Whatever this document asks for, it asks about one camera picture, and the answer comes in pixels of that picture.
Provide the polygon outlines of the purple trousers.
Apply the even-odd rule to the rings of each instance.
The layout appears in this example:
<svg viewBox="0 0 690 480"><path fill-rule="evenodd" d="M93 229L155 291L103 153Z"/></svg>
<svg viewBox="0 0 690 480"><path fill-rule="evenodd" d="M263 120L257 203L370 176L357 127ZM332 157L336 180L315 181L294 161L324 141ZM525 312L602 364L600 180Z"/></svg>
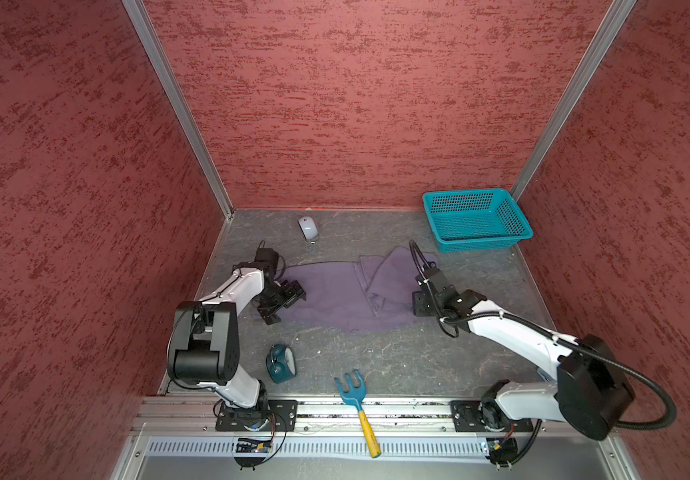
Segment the purple trousers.
<svg viewBox="0 0 690 480"><path fill-rule="evenodd" d="M374 333L421 322L413 294L420 290L418 271L406 247L386 256L362 256L354 262L322 262L291 267L306 298L281 309L285 323L336 328L344 333Z"/></svg>

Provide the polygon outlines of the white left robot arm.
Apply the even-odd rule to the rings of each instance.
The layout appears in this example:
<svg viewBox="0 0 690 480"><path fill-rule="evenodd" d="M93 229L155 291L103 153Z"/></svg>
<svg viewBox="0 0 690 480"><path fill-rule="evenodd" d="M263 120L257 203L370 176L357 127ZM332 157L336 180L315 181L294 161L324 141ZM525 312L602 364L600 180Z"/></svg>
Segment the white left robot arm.
<svg viewBox="0 0 690 480"><path fill-rule="evenodd" d="M227 418L247 430L262 429L272 413L262 381L240 365L238 316L252 306L273 324L280 309L305 297L298 281L277 281L270 267L234 268L214 292L177 306L166 349L169 379L185 390L216 394Z"/></svg>

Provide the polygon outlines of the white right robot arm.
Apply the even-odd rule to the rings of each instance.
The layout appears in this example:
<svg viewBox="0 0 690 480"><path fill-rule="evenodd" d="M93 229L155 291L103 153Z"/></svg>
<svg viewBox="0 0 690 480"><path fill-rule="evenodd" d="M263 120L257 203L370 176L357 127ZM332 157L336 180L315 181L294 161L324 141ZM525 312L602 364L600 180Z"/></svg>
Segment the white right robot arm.
<svg viewBox="0 0 690 480"><path fill-rule="evenodd" d="M435 317L454 334L491 340L529 362L536 377L501 379L483 393L474 422L504 431L520 420L563 422L592 440L605 439L636 394L624 372L576 346L611 359L606 344L593 336L577 338L523 319L473 291L420 282L413 293L414 314Z"/></svg>

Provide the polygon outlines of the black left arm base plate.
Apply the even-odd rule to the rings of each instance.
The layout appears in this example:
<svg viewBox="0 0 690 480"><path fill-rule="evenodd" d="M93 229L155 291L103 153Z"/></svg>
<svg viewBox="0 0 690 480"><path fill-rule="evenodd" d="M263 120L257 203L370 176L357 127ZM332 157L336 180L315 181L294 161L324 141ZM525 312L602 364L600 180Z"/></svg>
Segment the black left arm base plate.
<svg viewBox="0 0 690 480"><path fill-rule="evenodd" d="M212 408L215 430L224 432L291 432L295 428L296 400L260 399L254 407L240 408L216 403Z"/></svg>

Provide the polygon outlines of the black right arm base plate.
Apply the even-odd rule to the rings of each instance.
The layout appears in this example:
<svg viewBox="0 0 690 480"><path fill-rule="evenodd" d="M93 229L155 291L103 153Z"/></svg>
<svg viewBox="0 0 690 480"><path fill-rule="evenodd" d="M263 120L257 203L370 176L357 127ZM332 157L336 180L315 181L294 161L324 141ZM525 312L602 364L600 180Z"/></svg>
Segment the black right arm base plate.
<svg viewBox="0 0 690 480"><path fill-rule="evenodd" d="M530 420L512 420L494 402L454 400L450 402L456 432L527 433L533 431Z"/></svg>

